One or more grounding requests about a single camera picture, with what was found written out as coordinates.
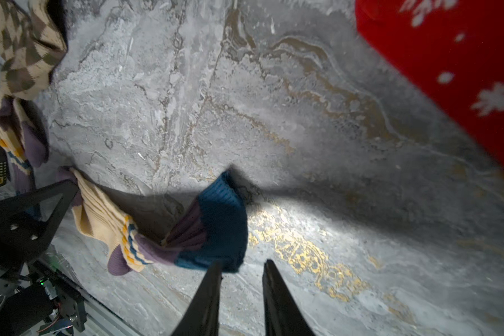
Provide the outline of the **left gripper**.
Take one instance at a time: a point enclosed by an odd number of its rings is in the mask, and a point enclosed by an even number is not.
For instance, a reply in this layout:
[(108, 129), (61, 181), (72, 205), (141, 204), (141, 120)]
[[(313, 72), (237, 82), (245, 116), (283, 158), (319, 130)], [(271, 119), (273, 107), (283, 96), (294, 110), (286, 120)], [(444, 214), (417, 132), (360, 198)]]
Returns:
[[(20, 281), (22, 266), (46, 251), (77, 193), (75, 183), (61, 181), (0, 200), (0, 294), (12, 293)], [(47, 220), (38, 221), (26, 212), (55, 197), (58, 203)]]

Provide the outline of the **red christmas sock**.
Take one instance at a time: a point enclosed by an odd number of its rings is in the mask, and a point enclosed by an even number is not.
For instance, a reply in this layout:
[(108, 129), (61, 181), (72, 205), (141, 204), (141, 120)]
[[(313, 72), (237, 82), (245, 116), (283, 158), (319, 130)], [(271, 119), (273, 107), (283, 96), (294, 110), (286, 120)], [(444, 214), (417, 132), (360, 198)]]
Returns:
[(504, 166), (504, 1), (357, 1), (360, 35)]

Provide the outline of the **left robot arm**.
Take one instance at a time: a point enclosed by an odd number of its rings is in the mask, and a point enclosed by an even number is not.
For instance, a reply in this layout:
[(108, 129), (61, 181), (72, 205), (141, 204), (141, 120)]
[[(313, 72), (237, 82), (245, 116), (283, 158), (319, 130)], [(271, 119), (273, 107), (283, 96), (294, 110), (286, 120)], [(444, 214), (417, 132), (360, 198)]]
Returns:
[(22, 335), (53, 312), (40, 335), (84, 331), (84, 297), (39, 262), (77, 193), (75, 183), (61, 181), (0, 200), (0, 335)]

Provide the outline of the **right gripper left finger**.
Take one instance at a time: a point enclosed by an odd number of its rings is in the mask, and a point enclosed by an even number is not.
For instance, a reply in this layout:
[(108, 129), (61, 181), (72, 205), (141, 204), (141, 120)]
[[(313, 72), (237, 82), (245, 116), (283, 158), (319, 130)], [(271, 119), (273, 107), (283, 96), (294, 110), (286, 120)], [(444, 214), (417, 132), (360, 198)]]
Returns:
[(172, 336), (210, 335), (219, 332), (219, 307), (221, 294), (221, 263), (213, 263), (193, 297)]

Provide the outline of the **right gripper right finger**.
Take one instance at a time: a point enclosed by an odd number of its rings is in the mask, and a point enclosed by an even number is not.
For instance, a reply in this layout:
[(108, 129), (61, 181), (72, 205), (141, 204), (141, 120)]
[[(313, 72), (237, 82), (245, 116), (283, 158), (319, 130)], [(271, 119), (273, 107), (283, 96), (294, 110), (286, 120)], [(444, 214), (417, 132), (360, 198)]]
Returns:
[(263, 271), (266, 335), (314, 335), (273, 260)]

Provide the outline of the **cream purple striped sock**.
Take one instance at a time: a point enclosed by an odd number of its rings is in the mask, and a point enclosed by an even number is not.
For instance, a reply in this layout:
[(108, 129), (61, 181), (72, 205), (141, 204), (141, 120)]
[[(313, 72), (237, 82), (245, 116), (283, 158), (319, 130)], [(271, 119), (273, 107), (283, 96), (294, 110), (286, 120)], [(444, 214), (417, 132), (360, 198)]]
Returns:
[(172, 225), (134, 215), (78, 169), (61, 167), (57, 179), (78, 187), (71, 203), (76, 228), (106, 245), (107, 270), (114, 276), (141, 272), (152, 264), (206, 270), (219, 262), (224, 272), (237, 272), (244, 261), (248, 216), (229, 169)]

